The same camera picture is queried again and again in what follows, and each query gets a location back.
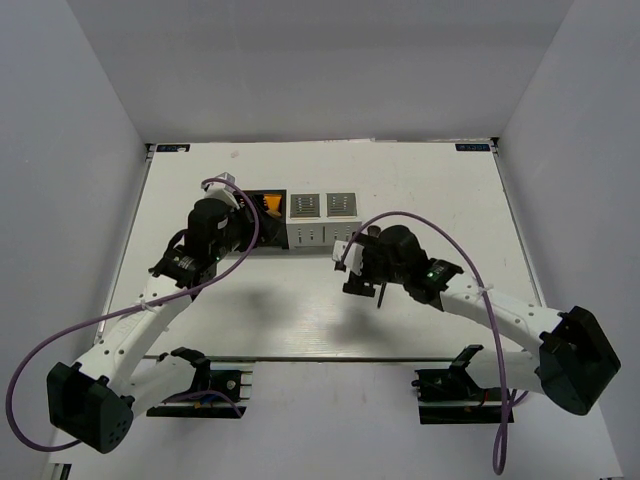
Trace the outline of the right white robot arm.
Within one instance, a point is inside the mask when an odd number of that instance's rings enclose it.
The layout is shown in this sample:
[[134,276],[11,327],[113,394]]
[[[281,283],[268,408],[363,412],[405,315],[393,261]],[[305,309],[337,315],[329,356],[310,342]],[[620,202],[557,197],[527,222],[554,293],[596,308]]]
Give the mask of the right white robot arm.
[[466,347],[449,367],[453,390],[472,399],[508,387],[545,395],[561,409],[584,416],[619,372],[621,362],[592,312],[563,312],[483,287],[460,266],[430,257],[405,226],[378,236],[337,240],[332,258],[348,272],[344,292],[372,297],[376,286],[397,284],[416,302],[496,330],[518,345],[512,352]]

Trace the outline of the black makeup brush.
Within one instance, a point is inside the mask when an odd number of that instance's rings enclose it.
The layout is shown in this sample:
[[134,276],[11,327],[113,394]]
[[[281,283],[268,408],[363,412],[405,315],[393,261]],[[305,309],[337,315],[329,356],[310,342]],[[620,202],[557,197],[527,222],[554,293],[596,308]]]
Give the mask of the black makeup brush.
[[376,225],[371,225],[367,228],[367,233],[369,236],[377,238],[380,235],[381,229]]
[[380,292],[377,300],[377,308],[380,309],[382,307],[382,303],[384,300],[384,295],[386,293],[387,283],[382,283],[380,286]]

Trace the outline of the orange cream tube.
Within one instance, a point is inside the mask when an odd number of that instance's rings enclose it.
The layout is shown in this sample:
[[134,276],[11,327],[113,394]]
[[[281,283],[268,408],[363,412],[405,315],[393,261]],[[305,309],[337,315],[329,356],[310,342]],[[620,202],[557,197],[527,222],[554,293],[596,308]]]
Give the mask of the orange cream tube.
[[273,193],[263,194],[263,203],[266,209],[266,213],[274,218],[281,218],[282,211],[282,195]]

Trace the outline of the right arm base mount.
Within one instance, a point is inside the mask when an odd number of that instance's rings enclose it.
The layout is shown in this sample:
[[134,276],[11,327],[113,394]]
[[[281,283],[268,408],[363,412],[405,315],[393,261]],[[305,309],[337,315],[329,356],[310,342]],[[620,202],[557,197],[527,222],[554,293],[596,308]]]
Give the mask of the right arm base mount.
[[449,365],[420,368],[411,386],[421,425],[483,425],[501,422],[500,387],[481,388],[467,373],[481,345],[466,347]]

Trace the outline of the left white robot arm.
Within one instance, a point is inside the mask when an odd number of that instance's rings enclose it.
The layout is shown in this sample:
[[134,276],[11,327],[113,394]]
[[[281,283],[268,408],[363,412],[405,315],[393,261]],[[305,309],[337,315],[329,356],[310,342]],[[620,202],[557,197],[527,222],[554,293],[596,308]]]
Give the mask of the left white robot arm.
[[251,246],[271,246],[284,223],[279,193],[208,194],[194,204],[139,296],[108,334],[72,365],[49,372],[51,423],[77,441],[106,454],[124,439],[133,420],[159,403],[199,399],[211,393],[211,362],[178,347],[155,365],[137,367],[149,348],[216,276],[218,263]]

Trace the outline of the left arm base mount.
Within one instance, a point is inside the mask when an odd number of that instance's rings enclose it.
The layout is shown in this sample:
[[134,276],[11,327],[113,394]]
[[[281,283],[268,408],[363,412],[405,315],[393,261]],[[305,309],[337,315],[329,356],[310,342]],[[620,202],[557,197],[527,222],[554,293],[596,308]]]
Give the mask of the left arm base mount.
[[180,347],[159,360],[181,358],[194,371],[188,390],[146,412],[151,418],[241,419],[251,397],[253,363],[212,361],[203,353]]

